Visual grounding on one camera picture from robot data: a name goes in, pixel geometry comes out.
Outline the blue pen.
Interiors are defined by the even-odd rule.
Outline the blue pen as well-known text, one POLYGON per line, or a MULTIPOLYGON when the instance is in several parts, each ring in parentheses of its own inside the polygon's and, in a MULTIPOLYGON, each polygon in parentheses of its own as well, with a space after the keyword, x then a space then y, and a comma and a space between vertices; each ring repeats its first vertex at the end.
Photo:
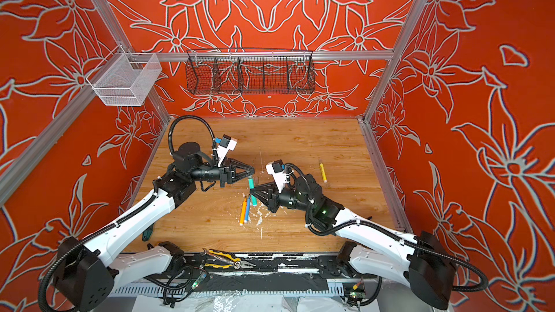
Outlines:
POLYGON ((246 203, 246 206, 245 206, 244 223, 249 222, 249 211, 250 211, 250 206, 251 206, 251 197, 248 196, 248 197, 247 197, 247 203, 246 203))

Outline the yellow pen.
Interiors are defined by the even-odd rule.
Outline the yellow pen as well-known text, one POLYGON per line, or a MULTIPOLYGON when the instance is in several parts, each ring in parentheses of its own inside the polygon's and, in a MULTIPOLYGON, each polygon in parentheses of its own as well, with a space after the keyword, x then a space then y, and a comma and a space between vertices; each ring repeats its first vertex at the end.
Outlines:
POLYGON ((328 177, 327 177, 325 166, 324 166, 322 160, 319 160, 319 170, 320 170, 323 182, 327 183, 328 182, 328 177))

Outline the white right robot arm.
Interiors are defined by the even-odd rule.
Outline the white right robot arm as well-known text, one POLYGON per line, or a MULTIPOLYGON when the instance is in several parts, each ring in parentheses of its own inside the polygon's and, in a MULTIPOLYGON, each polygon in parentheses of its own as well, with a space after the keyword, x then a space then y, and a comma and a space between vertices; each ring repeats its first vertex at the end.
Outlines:
POLYGON ((449 255, 430 233, 395 231, 363 218, 324 195, 310 174, 292 163, 269 163, 270 183, 254 186, 251 196, 270 212, 281 207, 304 213, 308 230, 319 236, 349 240, 343 261, 359 274, 371 274, 409 287, 429 306, 446 310, 452 293, 485 290, 488 277, 468 261, 449 255))

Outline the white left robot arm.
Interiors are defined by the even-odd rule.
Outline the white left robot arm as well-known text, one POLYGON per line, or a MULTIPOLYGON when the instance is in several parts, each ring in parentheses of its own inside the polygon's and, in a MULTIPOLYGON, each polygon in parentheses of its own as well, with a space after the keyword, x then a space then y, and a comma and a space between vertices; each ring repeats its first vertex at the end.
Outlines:
POLYGON ((122 254, 125 248, 160 218, 170 214, 195 193, 234 184, 252 176, 254 168, 228 157, 237 140, 228 135, 211 138, 211 154, 202 152, 196 142, 173 145, 173 131, 183 120, 209 124, 199 116, 180 116, 168 132, 169 152, 173 161, 166 172, 153 180, 151 191, 101 229, 78 240, 70 237, 58 248, 38 288, 38 307, 53 311, 47 290, 54 287, 71 304, 73 311, 92 311, 118 287, 167 270, 177 257, 169 246, 156 246, 136 257, 122 254))

